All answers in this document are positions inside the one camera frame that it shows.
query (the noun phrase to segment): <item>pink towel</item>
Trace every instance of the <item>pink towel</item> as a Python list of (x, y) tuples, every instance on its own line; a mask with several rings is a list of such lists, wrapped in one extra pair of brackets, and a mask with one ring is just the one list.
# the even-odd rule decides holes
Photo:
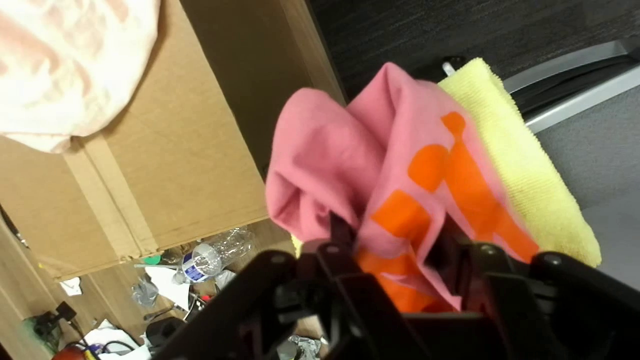
[(90, 136), (130, 101), (161, 0), (0, 1), (0, 133), (42, 152)]
[(357, 258), (402, 312), (459, 307), (423, 265), (444, 217), (529, 262), (539, 246), (507, 204), (469, 114), (437, 84), (387, 64), (351, 104), (301, 89), (279, 120), (268, 212), (301, 240), (359, 229)]

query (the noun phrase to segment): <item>clutter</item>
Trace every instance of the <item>clutter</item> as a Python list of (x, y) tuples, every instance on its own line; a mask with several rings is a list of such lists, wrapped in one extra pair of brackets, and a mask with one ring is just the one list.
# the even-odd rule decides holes
[(176, 281), (205, 281), (221, 275), (226, 265), (250, 254), (250, 242), (253, 234), (247, 228), (205, 240), (185, 256)]
[(205, 305), (212, 304), (212, 299), (215, 299), (212, 294), (201, 294), (201, 301), (202, 301)]
[(477, 58), (440, 87), (470, 114), (509, 202), (540, 247), (598, 265), (601, 246), (576, 197), (488, 64)]
[(181, 305), (169, 305), (169, 307), (164, 307), (164, 309), (150, 312), (150, 314), (146, 314), (142, 319), (144, 319), (144, 322), (149, 322), (149, 319), (157, 319), (157, 317), (161, 317), (161, 316), (170, 314), (175, 307), (181, 307)]
[(301, 317), (294, 333), (306, 336), (306, 337), (325, 337), (326, 336), (319, 316)]
[(86, 344), (93, 347), (100, 360), (149, 360), (150, 352), (141, 345), (130, 333), (117, 328), (108, 319), (102, 319), (98, 328), (84, 336)]
[(86, 360), (86, 349), (76, 345), (66, 345), (64, 349), (55, 354), (55, 360)]
[(175, 281), (179, 269), (166, 265), (146, 265), (144, 272), (150, 275), (152, 283), (159, 287), (159, 294), (181, 305), (182, 309), (191, 309), (188, 304), (188, 287), (191, 283)]
[(142, 260), (142, 264), (146, 264), (146, 265), (157, 265), (157, 264), (161, 264), (162, 262), (162, 256), (146, 256), (144, 260)]
[(159, 287), (152, 281), (141, 278), (138, 283), (133, 289), (133, 298), (134, 298), (137, 304), (142, 304), (142, 305), (157, 304)]
[(146, 325), (144, 333), (149, 337), (150, 352), (157, 354), (182, 325), (185, 322), (181, 317), (162, 317)]
[(448, 215), (520, 262), (539, 252), (469, 112), (394, 64), (347, 108), (319, 89), (287, 101), (267, 197), (272, 219), (305, 242), (328, 237), (332, 214), (359, 229), (359, 264), (402, 312), (460, 307), (425, 265)]
[(66, 296), (83, 296), (81, 278), (60, 281)]
[(24, 325), (34, 331), (34, 336), (51, 349), (59, 352), (62, 339), (60, 319), (66, 319), (76, 330), (74, 323), (76, 312), (66, 301), (60, 301), (56, 312), (45, 312), (24, 319)]
[(320, 360), (323, 339), (290, 336), (280, 347), (280, 360)]
[(159, 0), (0, 1), (0, 133), (42, 152), (90, 136), (133, 98)]
[(202, 312), (205, 305), (210, 301), (210, 296), (192, 289), (188, 294), (188, 299), (191, 299), (191, 307), (188, 307), (188, 314), (185, 316), (185, 319), (192, 319), (198, 312)]
[(229, 286), (234, 278), (237, 278), (237, 272), (225, 269), (225, 272), (216, 278), (218, 289), (222, 289), (225, 286)]

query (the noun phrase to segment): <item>black surface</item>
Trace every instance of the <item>black surface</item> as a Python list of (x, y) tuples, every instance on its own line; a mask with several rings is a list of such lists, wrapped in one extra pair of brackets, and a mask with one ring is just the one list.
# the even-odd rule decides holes
[(499, 75), (608, 40), (637, 42), (640, 0), (308, 0), (353, 98), (384, 61), (440, 80), (484, 56)]
[(146, 339), (152, 354), (157, 354), (169, 339), (185, 325), (181, 317), (162, 317), (146, 325)]
[(527, 85), (514, 92), (512, 95), (520, 108), (520, 114), (525, 118), (532, 118), (536, 114), (542, 114), (551, 106), (556, 106), (572, 98), (574, 93), (594, 87), (635, 66), (638, 66), (638, 58), (630, 58), (630, 56), (603, 59), (590, 66), (581, 66), (570, 72), (553, 75), (539, 84)]
[[(638, 358), (637, 289), (558, 252), (535, 256), (525, 269), (499, 246), (466, 237), (437, 246), (443, 240), (459, 252), (447, 258), (460, 258), (463, 312), (400, 314), (353, 247), (330, 240), (302, 260), (263, 252), (157, 358), (270, 358), (308, 314), (320, 316), (328, 358)], [(453, 268), (447, 258), (437, 272)]]
[(0, 344), (0, 360), (12, 360), (12, 355), (8, 355), (2, 344)]

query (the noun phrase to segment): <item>white cloth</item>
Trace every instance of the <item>white cloth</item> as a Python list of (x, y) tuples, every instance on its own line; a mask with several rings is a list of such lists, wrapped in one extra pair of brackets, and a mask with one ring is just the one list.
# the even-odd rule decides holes
[(130, 101), (161, 0), (0, 0), (0, 133), (42, 152), (102, 130)]
[(90, 330), (84, 336), (84, 339), (90, 345), (104, 345), (108, 342), (121, 342), (121, 344), (110, 344), (108, 349), (112, 354), (100, 354), (100, 360), (150, 360), (152, 358), (146, 345), (138, 345), (130, 333), (117, 328), (108, 319), (102, 319), (98, 328)]

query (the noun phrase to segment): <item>pink cloth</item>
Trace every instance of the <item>pink cloth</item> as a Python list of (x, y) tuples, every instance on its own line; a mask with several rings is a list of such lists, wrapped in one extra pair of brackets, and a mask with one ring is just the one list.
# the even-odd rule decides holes
[(0, 133), (42, 152), (104, 127), (130, 101), (161, 0), (0, 0)]
[[(335, 212), (359, 229), (359, 252), (367, 250), (383, 258), (410, 252), (421, 268), (421, 273), (378, 275), (437, 291), (448, 304), (459, 305), (459, 298), (448, 294), (440, 275), (421, 264), (443, 229), (447, 214), (470, 236), (478, 232), (447, 183), (428, 191), (412, 178), (421, 149), (427, 146), (454, 148), (457, 138), (443, 121), (448, 114), (460, 114), (465, 120), (460, 139), (493, 196), (509, 208), (500, 180), (466, 112), (437, 84), (414, 80), (398, 66), (387, 64), (347, 108), (319, 89), (298, 89), (287, 101), (277, 126), (267, 180), (272, 219), (301, 240), (319, 240), (330, 236), (328, 217)], [(380, 208), (396, 189), (414, 197), (431, 217), (431, 226), (414, 246), (400, 242), (398, 234), (380, 226), (380, 217), (388, 217)], [(512, 250), (500, 236), (486, 240)]]

